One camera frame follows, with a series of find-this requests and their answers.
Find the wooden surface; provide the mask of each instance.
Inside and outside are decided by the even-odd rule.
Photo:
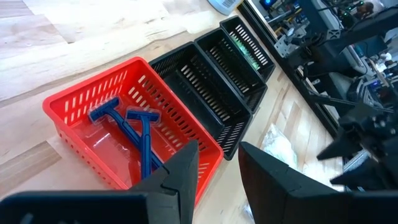
[[[150,61],[223,19],[206,0],[0,0],[0,198],[106,189],[56,135],[43,100],[131,57]],[[244,140],[260,146],[274,123],[293,144],[300,170],[328,183],[342,164],[315,156],[330,135],[279,67],[267,84]],[[221,163],[195,223],[246,223],[245,201],[235,156]]]

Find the razor head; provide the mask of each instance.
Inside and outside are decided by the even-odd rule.
[[[127,119],[141,119],[148,118],[149,121],[157,121],[160,117],[159,113],[146,112],[146,111],[127,111]]]
[[[119,98],[115,97],[109,101],[105,101],[104,103],[96,105],[95,109],[93,109],[88,116],[92,120],[92,122],[94,122],[102,118],[109,111],[109,109],[113,110],[118,105],[119,105]]]

